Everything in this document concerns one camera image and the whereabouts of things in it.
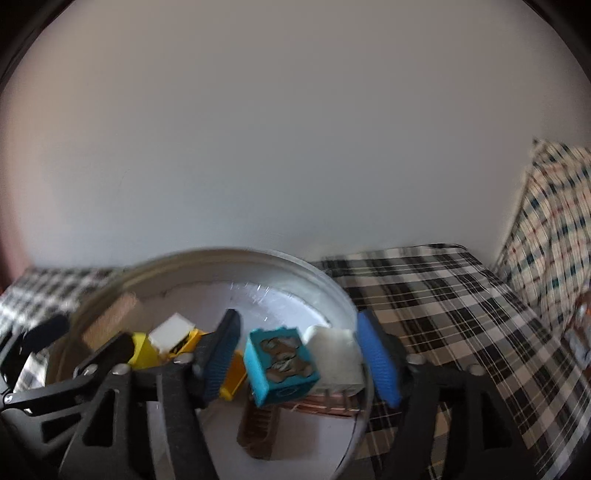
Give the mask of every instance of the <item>round metal tray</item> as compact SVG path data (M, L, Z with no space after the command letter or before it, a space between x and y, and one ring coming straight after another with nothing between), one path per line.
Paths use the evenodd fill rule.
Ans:
M306 316L306 308L314 312L315 319L307 320L312 324L322 322L336 328L355 329L357 312L348 295L330 277L302 260L279 252L247 249L195 250L128 270L86 300L73 315L70 332L51 351L47 383L71 378L74 367L87 353L82 347L82 333L122 293L132 292L145 303L145 331L174 312L185 315L197 327L211 329L221 319L219 312L225 306L208 309L208 303L216 303L208 296L215 285L222 283L271 288L279 296L296 302L294 308L300 309L301 316ZM306 321L301 325L296 320L294 323L287 326L302 329L306 325ZM270 328L276 326L271 322ZM247 322L243 334L253 327L269 328L269 325ZM214 419L208 412L204 432L220 478L246 478L242 474L236 477L237 471L250 476L280 475L286 479L337 477L365 431L373 400L371 378L366 377L366 394L357 418L282 412L283 435L278 435L277 460L283 461L278 462L251 459L241 451L235 440L242 411L240 402L216 402L212 409ZM226 455L232 455L233 461L222 462Z

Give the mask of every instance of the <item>metal screw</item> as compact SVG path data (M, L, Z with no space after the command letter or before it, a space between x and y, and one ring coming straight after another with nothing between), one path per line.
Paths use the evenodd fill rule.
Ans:
M193 361L193 354L191 352L181 353L174 357L173 363L184 365L189 364Z
M99 366L97 364L90 364L88 367L86 367L84 369L84 371L82 372L82 375L87 376L87 375L92 375L93 373L95 373L98 370Z
M482 377L483 375L486 374L486 370L484 370L484 367L478 364L472 364L468 367L468 371L472 374L475 375L476 377Z
M111 370L113 375L125 375L131 371L131 367L128 364L117 364Z
M427 363L427 359L420 353L409 353L407 355L407 363L410 365L424 365Z

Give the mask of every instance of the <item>yellow block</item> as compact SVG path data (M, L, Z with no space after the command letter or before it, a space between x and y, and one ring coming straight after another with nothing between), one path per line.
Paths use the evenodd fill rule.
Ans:
M150 343L148 335L145 333L134 333L134 355L129 360L131 368L134 370L141 370L142 368L156 367L160 365L160 357L158 352Z
M232 401L245 378L246 368L244 367L244 360L242 360L242 354L236 351L232 356L226 379L220 387L220 397L224 400Z

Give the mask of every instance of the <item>blue gripper pad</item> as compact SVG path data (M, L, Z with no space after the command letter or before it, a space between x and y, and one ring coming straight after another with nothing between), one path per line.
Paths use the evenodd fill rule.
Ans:
M388 407L398 407L402 401L400 377L403 359L397 355L391 339L370 310L357 315L357 342L380 398Z

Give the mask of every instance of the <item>black and white checkered fabric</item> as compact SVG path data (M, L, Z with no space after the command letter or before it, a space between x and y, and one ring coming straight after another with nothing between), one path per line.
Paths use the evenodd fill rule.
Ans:
M111 268L30 268L0 296L0 333L31 329L56 312L73 312L81 299L119 273ZM30 355L15 391L45 384L47 350Z
M407 350L436 365L486 368L505 399L540 479L557 478L591 428L591 388L534 312L463 247L428 245L329 258L318 264L371 308ZM379 400L345 478L377 478L400 414ZM450 417L440 410L432 464L443 471Z

